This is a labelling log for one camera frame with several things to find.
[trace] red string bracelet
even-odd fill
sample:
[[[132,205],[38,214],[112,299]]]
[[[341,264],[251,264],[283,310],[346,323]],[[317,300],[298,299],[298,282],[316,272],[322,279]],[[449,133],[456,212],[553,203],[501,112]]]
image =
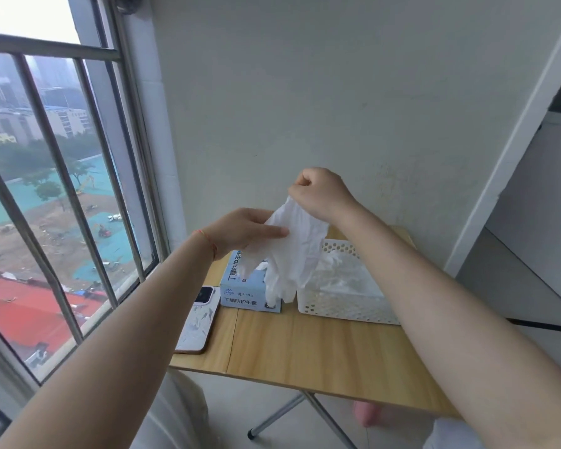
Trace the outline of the red string bracelet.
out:
[[[204,238],[206,238],[208,240],[208,242],[210,243],[210,245],[212,246],[212,252],[214,253],[214,260],[216,260],[216,255],[218,254],[218,247],[214,243],[214,241],[212,241],[210,236],[208,236],[208,234],[204,233],[203,230],[193,230],[193,233],[201,233],[201,234],[204,235]]]

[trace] wooden table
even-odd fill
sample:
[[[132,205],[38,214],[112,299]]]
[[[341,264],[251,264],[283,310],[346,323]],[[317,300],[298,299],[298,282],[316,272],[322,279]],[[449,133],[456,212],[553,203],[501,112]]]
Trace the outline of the wooden table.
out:
[[[333,227],[328,238],[345,239]],[[227,262],[214,262],[204,284],[219,286]],[[458,415],[400,326],[306,315],[297,302],[280,314],[221,307],[206,352],[173,355],[170,366]]]

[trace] tiled floor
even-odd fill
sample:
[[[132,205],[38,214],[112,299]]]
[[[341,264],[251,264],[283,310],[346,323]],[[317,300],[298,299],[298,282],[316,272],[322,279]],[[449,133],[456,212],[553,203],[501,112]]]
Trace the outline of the tiled floor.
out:
[[[210,424],[223,449],[325,448],[344,445],[307,403],[302,402],[253,441],[247,431],[296,395],[296,391],[240,379],[187,372],[202,386],[210,410]],[[433,419],[426,414],[390,408],[390,429],[364,429],[351,411],[352,401],[316,395],[359,449],[419,449],[429,435]]]

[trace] basket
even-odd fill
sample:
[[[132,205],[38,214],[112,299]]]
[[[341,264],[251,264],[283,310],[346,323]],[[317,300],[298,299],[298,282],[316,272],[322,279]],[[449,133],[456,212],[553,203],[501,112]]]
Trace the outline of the basket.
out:
[[[339,250],[359,258],[353,244],[339,239],[326,239],[322,251]],[[302,314],[370,323],[400,324],[384,297],[329,293],[302,288],[297,291],[297,308]]]

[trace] tree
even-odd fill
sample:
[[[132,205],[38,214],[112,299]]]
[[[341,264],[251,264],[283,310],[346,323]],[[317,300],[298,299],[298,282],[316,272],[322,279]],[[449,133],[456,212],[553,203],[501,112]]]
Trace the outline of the tree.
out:
[[[39,172],[30,173],[22,177],[22,183],[25,186],[39,186],[50,180],[51,170],[40,170]]]
[[[56,198],[60,202],[60,206],[62,206],[62,210],[65,210],[65,205],[60,200],[60,195],[62,194],[62,188],[56,184],[54,181],[45,181],[39,183],[35,187],[35,193],[40,198],[41,201],[47,202],[51,198]]]
[[[75,177],[79,186],[81,185],[81,180],[79,178],[83,175],[89,174],[91,167],[93,167],[93,165],[85,162],[79,162],[77,160],[68,160],[66,163],[66,168],[69,171],[69,174]]]

